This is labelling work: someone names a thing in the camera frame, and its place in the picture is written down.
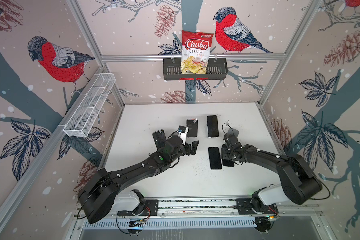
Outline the purple-edged black phone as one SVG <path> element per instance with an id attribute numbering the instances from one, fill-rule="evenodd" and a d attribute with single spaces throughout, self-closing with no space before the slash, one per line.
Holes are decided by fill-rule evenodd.
<path id="1" fill-rule="evenodd" d="M 198 119 L 187 119 L 188 138 L 196 138 L 198 136 Z"/>

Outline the silver-edged black phone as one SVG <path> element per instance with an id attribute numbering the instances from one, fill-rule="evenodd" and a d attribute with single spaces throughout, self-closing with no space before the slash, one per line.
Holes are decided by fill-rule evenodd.
<path id="1" fill-rule="evenodd" d="M 218 116 L 216 115 L 207 116 L 207 128 L 208 128 L 209 138 L 219 137 Z"/>

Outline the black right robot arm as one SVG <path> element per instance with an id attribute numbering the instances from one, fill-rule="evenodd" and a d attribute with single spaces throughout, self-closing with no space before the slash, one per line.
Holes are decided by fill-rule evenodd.
<path id="1" fill-rule="evenodd" d="M 260 150 L 252 145 L 242 145 L 234 134 L 225 134 L 227 156 L 233 162 L 255 164 L 279 176 L 280 183 L 265 187 L 252 194 L 256 211 L 278 202 L 291 201 L 302 205 L 323 189 L 302 156 L 289 157 Z"/>

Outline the black phone with label sticker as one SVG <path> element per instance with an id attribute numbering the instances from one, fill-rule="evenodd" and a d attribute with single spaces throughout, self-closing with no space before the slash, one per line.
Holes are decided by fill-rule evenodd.
<path id="1" fill-rule="evenodd" d="M 221 147 L 221 159 L 222 159 L 222 165 L 224 167 L 231 167 L 233 168 L 235 166 L 235 163 L 229 158 L 228 156 L 228 148 L 226 145 L 222 145 Z"/>

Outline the blue-edged phone with sticker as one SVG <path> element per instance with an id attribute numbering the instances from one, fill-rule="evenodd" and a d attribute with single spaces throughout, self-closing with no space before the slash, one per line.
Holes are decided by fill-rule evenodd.
<path id="1" fill-rule="evenodd" d="M 157 150 L 159 150 L 160 148 L 165 146 L 165 144 L 167 142 L 167 137 L 165 135 L 164 130 L 155 131 L 152 133 L 152 136 L 153 136 Z"/>

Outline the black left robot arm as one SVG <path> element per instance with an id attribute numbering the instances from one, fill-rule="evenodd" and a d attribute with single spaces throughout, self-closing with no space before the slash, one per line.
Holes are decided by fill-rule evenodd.
<path id="1" fill-rule="evenodd" d="M 182 156 L 195 155 L 199 141 L 183 143 L 180 137 L 157 141 L 156 152 L 142 162 L 130 167 L 108 172 L 98 170 L 79 191 L 81 210 L 90 224 L 103 219 L 112 209 L 116 196 L 129 186 L 169 169 L 174 160 Z"/>

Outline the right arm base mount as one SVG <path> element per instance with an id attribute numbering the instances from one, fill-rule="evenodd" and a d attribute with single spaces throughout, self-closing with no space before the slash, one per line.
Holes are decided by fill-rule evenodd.
<path id="1" fill-rule="evenodd" d="M 266 206 L 257 198 L 239 198 L 235 201 L 240 215 L 277 215 L 279 213 L 275 204 Z"/>

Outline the green-edged black phone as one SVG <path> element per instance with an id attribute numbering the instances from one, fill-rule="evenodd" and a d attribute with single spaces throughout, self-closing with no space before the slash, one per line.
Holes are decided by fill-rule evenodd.
<path id="1" fill-rule="evenodd" d="M 209 147 L 208 153 L 209 153 L 209 161 L 210 161 L 211 169 L 212 170 L 221 170 L 223 168 L 223 166 L 222 166 L 219 148 L 218 147 Z"/>

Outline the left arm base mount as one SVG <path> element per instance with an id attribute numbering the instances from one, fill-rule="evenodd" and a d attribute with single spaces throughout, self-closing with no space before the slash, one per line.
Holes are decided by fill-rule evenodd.
<path id="1" fill-rule="evenodd" d="M 123 192 L 116 196 L 111 212 L 118 217 L 156 216 L 159 201 L 146 199 L 139 190 Z"/>

